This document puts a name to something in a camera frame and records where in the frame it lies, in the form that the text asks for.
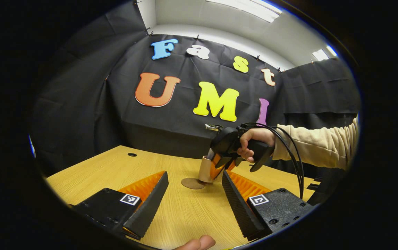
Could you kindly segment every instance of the black cable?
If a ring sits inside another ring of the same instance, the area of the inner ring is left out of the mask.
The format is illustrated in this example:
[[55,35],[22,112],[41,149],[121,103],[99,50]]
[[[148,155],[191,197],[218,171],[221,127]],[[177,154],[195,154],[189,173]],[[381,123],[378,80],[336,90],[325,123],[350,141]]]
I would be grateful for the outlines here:
[[281,131],[283,131],[289,138],[290,138],[290,140],[292,141],[292,143],[293,143],[293,145],[294,145],[294,148],[296,149],[296,153],[297,153],[297,156],[298,156],[298,158],[299,158],[299,161],[300,161],[300,169],[301,169],[301,172],[300,172],[300,174],[301,174],[301,179],[302,179],[302,188],[300,189],[300,192],[301,193],[303,193],[303,191],[304,191],[304,166],[303,166],[303,164],[302,164],[302,160],[301,160],[301,158],[300,158],[300,154],[299,154],[299,151],[297,150],[297,146],[296,146],[296,144],[294,143],[294,139],[284,130],[284,129],[282,129],[282,128],[279,128],[279,127],[270,127],[270,126],[267,126],[267,125],[264,125],[264,124],[261,124],[261,123],[254,123],[254,124],[256,124],[256,125],[261,125],[261,126],[263,126],[263,127],[265,127],[265,128],[268,128],[270,131],[272,131],[273,133],[275,133],[276,135],[278,135],[278,133],[277,133],[277,131],[275,130],[276,128],[278,128],[278,129],[280,129]]
[[[294,166],[294,170],[295,170],[296,175],[297,175],[297,180],[298,180],[298,183],[299,183],[300,198],[302,199],[303,194],[304,194],[304,166],[302,164],[302,160],[301,160],[299,151],[297,150],[297,146],[294,143],[293,138],[285,130],[283,130],[282,128],[270,127],[270,126],[267,126],[267,125],[264,125],[264,124],[261,124],[261,123],[257,123],[257,122],[248,122],[246,124],[256,124],[257,125],[257,126],[248,126],[249,128],[259,128],[259,126],[262,126],[262,127],[266,128],[266,129],[270,130],[272,133],[274,133],[281,140],[281,142],[283,143],[283,145],[287,149],[288,153],[290,154],[290,158],[292,160],[292,163],[293,163],[293,166]],[[285,143],[285,141],[283,140],[282,136],[275,130],[275,128],[278,128],[281,131],[283,131],[290,138],[290,140],[292,141],[292,143],[294,145],[294,148],[296,149],[297,156],[299,158],[300,170],[301,171],[299,171],[298,163],[296,161],[296,158],[294,157],[294,154],[291,152],[290,148]]]
[[268,128],[268,129],[270,129],[270,131],[272,131],[273,133],[275,133],[275,129],[280,129],[281,131],[283,131],[283,133],[285,133],[289,138],[290,138],[290,140],[291,140],[291,142],[293,143],[293,146],[294,146],[294,148],[296,149],[296,153],[297,153],[297,156],[298,156],[298,158],[299,158],[299,161],[300,161],[300,166],[301,166],[301,171],[302,171],[302,179],[304,178],[304,166],[303,166],[303,164],[302,164],[302,160],[301,160],[301,158],[300,158],[300,154],[299,154],[299,151],[297,150],[297,146],[296,146],[296,144],[294,143],[294,139],[283,129],[283,128],[279,128],[279,127],[270,127],[270,126],[267,126],[267,125],[264,125],[264,124],[261,124],[261,123],[257,123],[257,122],[248,122],[249,124],[256,124],[256,125],[261,125],[261,126],[264,126],[265,128]]
[[[249,126],[248,128],[259,128],[259,127],[258,127],[258,126]],[[295,172],[296,172],[297,182],[298,182],[298,184],[299,184],[300,198],[302,199],[303,191],[304,191],[303,177],[301,176],[301,173],[300,173],[299,170],[298,170],[296,158],[294,157],[294,155],[293,155],[293,153],[291,152],[290,148],[289,148],[289,147],[286,145],[286,143],[283,141],[283,138],[281,137],[281,135],[280,135],[277,131],[275,131],[275,130],[272,130],[272,129],[270,129],[270,128],[267,128],[267,129],[269,129],[270,131],[272,131],[272,133],[274,133],[274,134],[277,135],[277,137],[282,141],[283,145],[286,147],[287,151],[289,152],[290,158],[292,159],[292,162],[293,162],[294,170],[295,170]]]

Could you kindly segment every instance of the table surface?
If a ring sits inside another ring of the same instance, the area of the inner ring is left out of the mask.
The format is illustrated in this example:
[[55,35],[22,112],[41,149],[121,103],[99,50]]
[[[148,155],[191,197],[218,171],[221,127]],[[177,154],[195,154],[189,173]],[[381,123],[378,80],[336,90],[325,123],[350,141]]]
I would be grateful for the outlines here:
[[[221,182],[213,182],[200,190],[184,187],[181,180],[197,178],[200,159],[161,155],[118,146],[78,163],[47,178],[49,185],[69,204],[78,204],[103,188],[119,190],[160,171],[168,172],[169,186],[153,222],[138,242],[161,249],[173,249],[190,239],[208,234],[216,240],[212,250],[223,250],[248,243],[242,236]],[[299,196],[295,174],[267,166],[250,173],[249,163],[243,161],[233,169],[271,190],[285,188]],[[310,183],[305,178],[305,187]],[[314,193],[304,189],[303,200]]]

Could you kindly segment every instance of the white wall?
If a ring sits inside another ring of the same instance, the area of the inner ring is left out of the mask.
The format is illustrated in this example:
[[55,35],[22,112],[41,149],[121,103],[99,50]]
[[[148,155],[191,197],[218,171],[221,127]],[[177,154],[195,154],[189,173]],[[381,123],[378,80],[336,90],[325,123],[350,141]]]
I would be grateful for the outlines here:
[[156,0],[138,0],[137,6],[139,7],[140,14],[145,23],[145,27],[155,27],[156,20]]
[[275,68],[281,67],[281,71],[296,67],[294,64],[273,52],[271,49],[268,49],[267,47],[264,47],[247,38],[243,38],[233,33],[224,32],[222,30],[187,24],[159,24],[150,29],[149,32],[154,32],[154,34],[183,35],[190,36],[192,38],[195,38],[197,35],[199,35],[199,38],[201,39],[227,45],[229,47],[246,52],[254,57],[260,55],[260,60],[272,65]]

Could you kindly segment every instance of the finger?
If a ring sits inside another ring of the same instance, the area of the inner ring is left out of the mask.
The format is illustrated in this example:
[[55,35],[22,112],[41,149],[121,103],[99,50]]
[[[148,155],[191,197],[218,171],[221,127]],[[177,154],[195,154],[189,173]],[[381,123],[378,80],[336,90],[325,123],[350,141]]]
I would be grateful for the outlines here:
[[201,242],[198,239],[191,239],[185,245],[176,247],[173,250],[199,250],[201,247]]
[[252,155],[248,155],[249,152],[250,152],[249,149],[244,149],[242,152],[242,158],[246,159],[246,158],[252,156]]
[[201,246],[199,250],[206,250],[216,244],[216,241],[209,235],[202,235],[199,239]]
[[248,130],[240,137],[239,141],[242,149],[246,149],[248,147],[248,141],[251,140],[251,137],[253,136],[252,132],[252,130]]
[[245,154],[245,159],[250,162],[250,163],[254,163],[254,151],[253,150],[249,150],[246,154]]
[[243,149],[240,149],[240,153],[239,153],[239,155],[242,157],[242,158],[244,158],[244,150]]

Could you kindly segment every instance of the paper cup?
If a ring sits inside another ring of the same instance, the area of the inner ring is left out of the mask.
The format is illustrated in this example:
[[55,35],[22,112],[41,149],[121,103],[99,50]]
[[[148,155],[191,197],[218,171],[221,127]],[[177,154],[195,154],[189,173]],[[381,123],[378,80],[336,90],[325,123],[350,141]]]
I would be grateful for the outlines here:
[[199,169],[199,180],[203,182],[213,182],[210,176],[211,160],[207,159],[207,156],[202,156],[202,162]]

